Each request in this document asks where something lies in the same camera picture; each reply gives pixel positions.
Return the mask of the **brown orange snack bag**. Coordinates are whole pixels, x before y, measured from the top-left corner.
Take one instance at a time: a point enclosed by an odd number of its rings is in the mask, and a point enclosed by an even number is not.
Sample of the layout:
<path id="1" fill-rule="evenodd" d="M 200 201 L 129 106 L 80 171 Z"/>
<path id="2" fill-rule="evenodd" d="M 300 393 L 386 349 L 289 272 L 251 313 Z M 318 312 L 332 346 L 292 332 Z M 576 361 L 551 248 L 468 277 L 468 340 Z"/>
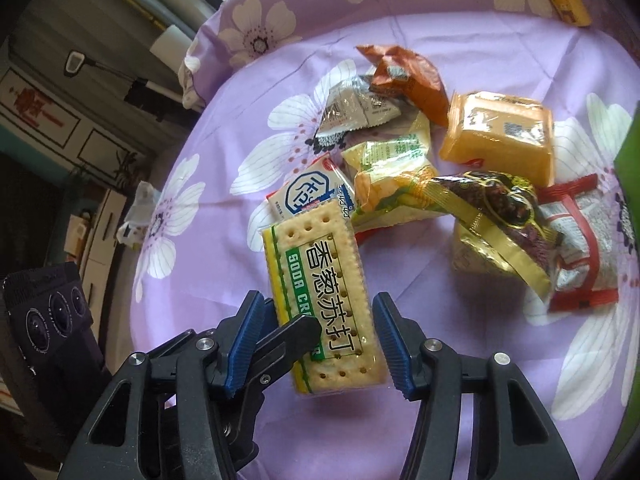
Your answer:
<path id="1" fill-rule="evenodd" d="M 362 44 L 356 49 L 375 66 L 370 90 L 382 96 L 403 96 L 430 122 L 448 127 L 449 99 L 435 65 L 401 46 Z"/>

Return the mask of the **green cardboard box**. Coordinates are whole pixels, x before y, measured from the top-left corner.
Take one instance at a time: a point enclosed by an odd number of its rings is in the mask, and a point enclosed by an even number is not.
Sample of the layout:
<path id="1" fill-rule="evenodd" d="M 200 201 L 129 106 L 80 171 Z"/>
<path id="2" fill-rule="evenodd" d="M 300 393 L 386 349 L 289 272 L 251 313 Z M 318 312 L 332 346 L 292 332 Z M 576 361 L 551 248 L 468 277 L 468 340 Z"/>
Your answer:
<path id="1" fill-rule="evenodd" d="M 634 238 L 639 240 L 640 102 L 637 102 L 625 140 L 615 157 L 614 168 L 630 214 L 630 223 L 634 229 Z"/>

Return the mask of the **red silver snack packet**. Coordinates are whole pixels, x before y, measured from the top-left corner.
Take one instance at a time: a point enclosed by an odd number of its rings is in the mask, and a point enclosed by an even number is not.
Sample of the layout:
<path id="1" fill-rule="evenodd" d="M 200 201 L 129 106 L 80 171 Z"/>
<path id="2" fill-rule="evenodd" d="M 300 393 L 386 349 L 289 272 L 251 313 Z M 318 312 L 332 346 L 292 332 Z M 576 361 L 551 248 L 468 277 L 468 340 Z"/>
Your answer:
<path id="1" fill-rule="evenodd" d="M 618 300 L 611 215 L 596 174 L 542 188 L 539 208 L 562 235 L 556 252 L 551 311 L 603 307 Z"/>

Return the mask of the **orange yellow snack packet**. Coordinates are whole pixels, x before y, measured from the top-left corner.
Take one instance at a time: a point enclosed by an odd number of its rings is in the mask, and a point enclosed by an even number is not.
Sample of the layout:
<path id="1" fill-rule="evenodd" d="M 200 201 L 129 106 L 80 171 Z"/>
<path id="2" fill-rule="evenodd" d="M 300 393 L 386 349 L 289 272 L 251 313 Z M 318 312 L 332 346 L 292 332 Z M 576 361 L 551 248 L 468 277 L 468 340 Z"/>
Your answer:
<path id="1" fill-rule="evenodd" d="M 452 96 L 439 157 L 446 162 L 554 183 L 554 122 L 541 102 L 489 91 Z"/>

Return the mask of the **white blue rice cracker packet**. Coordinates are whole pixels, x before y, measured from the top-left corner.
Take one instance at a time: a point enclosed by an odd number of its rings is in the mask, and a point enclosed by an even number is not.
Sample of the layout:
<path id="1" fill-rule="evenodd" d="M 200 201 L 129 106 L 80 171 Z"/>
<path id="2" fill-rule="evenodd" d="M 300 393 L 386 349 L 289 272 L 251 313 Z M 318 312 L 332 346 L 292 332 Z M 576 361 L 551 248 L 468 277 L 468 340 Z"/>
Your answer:
<path id="1" fill-rule="evenodd" d="M 310 166 L 285 182 L 267 200 L 278 220 L 285 220 L 329 200 L 337 200 L 345 218 L 356 209 L 352 182 L 329 154 L 316 158 Z"/>

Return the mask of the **gold dark snack bag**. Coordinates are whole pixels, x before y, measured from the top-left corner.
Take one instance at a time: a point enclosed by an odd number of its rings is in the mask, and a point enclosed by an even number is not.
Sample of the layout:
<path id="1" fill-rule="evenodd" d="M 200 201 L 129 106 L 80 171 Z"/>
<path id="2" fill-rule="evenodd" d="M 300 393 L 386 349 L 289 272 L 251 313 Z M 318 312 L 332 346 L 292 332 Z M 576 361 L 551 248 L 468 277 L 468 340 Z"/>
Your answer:
<path id="1" fill-rule="evenodd" d="M 563 235 L 540 212 L 529 180 L 498 171 L 465 171 L 434 177 L 424 192 L 492 249 L 542 301 L 551 299 Z"/>

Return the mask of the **silver grey snack packet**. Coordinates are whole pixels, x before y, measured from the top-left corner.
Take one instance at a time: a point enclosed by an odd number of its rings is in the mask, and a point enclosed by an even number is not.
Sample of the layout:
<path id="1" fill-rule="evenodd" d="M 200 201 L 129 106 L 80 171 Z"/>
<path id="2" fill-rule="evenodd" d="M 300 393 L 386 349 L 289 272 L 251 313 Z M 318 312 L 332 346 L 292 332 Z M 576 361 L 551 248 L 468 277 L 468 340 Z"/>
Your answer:
<path id="1" fill-rule="evenodd" d="M 373 91 L 371 82 L 371 75 L 357 75 L 334 84 L 314 134 L 317 148 L 343 146 L 352 132 L 385 125 L 408 112 L 407 103 Z"/>

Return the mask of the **purple floral bed sheet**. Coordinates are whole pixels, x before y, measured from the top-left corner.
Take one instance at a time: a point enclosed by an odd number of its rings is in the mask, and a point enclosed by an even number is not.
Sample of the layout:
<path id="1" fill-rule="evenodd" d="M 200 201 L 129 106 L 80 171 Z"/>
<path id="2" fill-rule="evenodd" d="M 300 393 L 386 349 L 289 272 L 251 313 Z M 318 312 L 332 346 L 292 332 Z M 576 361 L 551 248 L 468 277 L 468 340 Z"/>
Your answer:
<path id="1" fill-rule="evenodd" d="M 250 290 L 321 337 L 245 479 L 593 479 L 639 365 L 620 186 L 639 40 L 608 0 L 226 0 L 132 291 L 150 350 Z"/>

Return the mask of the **light green snack bag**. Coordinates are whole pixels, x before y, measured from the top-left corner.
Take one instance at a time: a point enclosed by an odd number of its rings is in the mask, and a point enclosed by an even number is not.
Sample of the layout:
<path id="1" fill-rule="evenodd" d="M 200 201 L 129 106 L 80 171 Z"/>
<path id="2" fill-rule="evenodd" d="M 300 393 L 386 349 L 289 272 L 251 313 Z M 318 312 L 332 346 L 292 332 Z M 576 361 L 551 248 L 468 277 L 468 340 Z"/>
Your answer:
<path id="1" fill-rule="evenodd" d="M 342 159 L 355 190 L 357 233 L 437 218 L 442 211 L 425 193 L 438 176 L 432 163 L 431 124 L 419 112 L 400 136 L 360 142 Z"/>

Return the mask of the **white plastic bag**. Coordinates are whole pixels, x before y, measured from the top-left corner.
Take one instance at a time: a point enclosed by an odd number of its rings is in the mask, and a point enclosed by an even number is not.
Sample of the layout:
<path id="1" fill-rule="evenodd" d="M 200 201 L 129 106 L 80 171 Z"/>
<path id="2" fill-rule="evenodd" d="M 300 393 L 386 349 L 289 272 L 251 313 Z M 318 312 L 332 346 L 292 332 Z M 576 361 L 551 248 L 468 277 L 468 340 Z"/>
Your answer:
<path id="1" fill-rule="evenodd" d="M 116 240 L 119 244 L 134 250 L 141 248 L 159 200 L 160 191 L 157 191 L 151 183 L 141 181 L 138 184 L 134 202 L 116 232 Z"/>

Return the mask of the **soda cracker packet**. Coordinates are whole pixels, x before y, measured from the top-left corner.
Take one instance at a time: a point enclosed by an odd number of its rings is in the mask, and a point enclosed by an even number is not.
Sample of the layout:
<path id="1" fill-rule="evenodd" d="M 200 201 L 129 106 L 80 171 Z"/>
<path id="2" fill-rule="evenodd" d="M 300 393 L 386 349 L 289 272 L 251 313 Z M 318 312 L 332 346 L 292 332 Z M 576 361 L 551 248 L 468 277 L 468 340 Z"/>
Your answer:
<path id="1" fill-rule="evenodd" d="M 385 384 L 355 233 L 337 201 L 270 226 L 262 241 L 279 323 L 301 314 L 321 328 L 293 367 L 296 390 L 320 396 Z"/>

